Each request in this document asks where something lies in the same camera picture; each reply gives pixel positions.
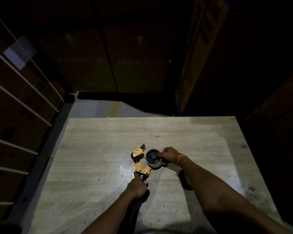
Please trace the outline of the large white paper label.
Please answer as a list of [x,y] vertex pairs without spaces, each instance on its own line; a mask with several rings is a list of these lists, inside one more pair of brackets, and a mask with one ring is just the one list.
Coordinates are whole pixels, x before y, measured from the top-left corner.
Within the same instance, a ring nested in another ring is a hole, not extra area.
[[3,54],[19,70],[22,70],[36,53],[37,50],[25,35],[19,37],[10,47],[8,47],[3,52]]

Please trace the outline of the person's left hand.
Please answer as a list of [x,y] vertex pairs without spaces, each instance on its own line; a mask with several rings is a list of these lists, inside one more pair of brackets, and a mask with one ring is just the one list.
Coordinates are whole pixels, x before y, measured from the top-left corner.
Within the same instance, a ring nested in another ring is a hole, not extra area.
[[128,194],[131,198],[140,198],[147,191],[148,182],[143,181],[140,177],[140,173],[134,172],[134,178],[129,182],[127,188],[125,189],[125,193]]

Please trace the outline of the person's left forearm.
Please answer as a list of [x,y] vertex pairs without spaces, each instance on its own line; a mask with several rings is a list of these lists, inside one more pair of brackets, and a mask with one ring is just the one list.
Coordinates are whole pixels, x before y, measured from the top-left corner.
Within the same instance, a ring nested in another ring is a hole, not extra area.
[[135,194],[125,190],[118,199],[81,234],[116,234],[121,221],[134,200]]

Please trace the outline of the dark cardboard box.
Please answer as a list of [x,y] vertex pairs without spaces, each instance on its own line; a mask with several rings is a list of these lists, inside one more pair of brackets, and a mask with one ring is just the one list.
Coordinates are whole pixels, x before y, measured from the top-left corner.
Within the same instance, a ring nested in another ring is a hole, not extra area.
[[293,226],[293,74],[245,119],[245,129],[281,219]]

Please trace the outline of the clear packing tape roll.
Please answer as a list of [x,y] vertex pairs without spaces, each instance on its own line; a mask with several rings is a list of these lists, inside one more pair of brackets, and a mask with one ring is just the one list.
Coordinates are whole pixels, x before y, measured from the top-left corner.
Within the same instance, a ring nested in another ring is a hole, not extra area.
[[159,151],[157,149],[150,149],[146,153],[146,161],[152,169],[158,169],[162,166],[162,159],[158,157]]

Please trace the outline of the brown cardboard box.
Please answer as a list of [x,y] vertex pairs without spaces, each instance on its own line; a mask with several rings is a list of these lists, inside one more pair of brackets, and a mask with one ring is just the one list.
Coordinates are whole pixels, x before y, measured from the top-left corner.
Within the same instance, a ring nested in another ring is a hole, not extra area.
[[117,92],[98,28],[41,35],[37,40],[74,91]]
[[119,93],[164,91],[175,34],[175,20],[103,27]]

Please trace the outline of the orange wrist band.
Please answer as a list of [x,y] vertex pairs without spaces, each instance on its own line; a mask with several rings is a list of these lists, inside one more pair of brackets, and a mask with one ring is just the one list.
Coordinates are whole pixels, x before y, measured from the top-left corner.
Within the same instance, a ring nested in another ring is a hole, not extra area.
[[180,155],[177,157],[177,161],[175,162],[175,165],[181,167],[180,161],[181,161],[181,159],[184,158],[184,157],[187,158],[186,155],[184,155],[184,154],[180,154]]

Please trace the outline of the tall printed cardboard box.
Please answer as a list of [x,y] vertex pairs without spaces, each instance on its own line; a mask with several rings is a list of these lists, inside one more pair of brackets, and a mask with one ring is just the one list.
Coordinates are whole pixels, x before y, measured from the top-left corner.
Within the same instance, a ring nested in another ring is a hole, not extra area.
[[228,13],[225,0],[195,0],[176,97],[183,113]]

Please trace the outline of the dark metal rack frame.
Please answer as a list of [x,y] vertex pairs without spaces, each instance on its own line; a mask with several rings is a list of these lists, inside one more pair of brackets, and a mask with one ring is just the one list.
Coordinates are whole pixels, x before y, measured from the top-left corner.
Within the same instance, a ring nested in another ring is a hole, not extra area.
[[12,205],[12,209],[8,218],[8,222],[19,226],[23,231],[27,229],[27,225],[31,220],[31,202],[35,196],[40,180],[48,165],[51,155],[56,150],[56,145],[59,145],[60,135],[67,124],[70,111],[75,102],[75,95],[68,94],[66,100],[56,116],[54,124],[46,133],[45,138],[40,145],[38,155],[34,159],[29,174],[21,182],[19,193],[16,196],[16,201]]

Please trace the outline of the person's right hand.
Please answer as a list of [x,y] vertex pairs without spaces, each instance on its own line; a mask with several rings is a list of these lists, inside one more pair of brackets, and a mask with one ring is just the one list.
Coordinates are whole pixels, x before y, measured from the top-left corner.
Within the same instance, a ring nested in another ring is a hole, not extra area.
[[175,162],[177,161],[177,157],[181,154],[179,153],[176,149],[174,149],[173,147],[166,147],[165,149],[167,149],[167,160],[168,163],[173,163],[175,164]]

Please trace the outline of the person's right forearm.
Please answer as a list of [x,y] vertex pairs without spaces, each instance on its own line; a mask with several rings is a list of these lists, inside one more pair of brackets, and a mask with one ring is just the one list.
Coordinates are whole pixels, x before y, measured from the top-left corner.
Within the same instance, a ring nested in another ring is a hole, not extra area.
[[181,168],[218,234],[291,234],[213,173],[182,158]]

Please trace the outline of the orange tape dispenser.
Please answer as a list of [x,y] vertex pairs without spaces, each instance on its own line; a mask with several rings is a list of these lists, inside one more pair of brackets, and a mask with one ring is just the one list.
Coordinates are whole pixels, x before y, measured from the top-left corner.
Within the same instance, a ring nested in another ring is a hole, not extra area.
[[[134,162],[135,168],[134,170],[140,173],[140,177],[143,181],[146,181],[150,175],[150,171],[152,170],[151,167],[148,166],[146,161],[146,147],[145,144],[141,145],[140,147],[135,147],[133,152],[131,153],[131,159]],[[166,167],[167,164],[162,163],[161,167]]]

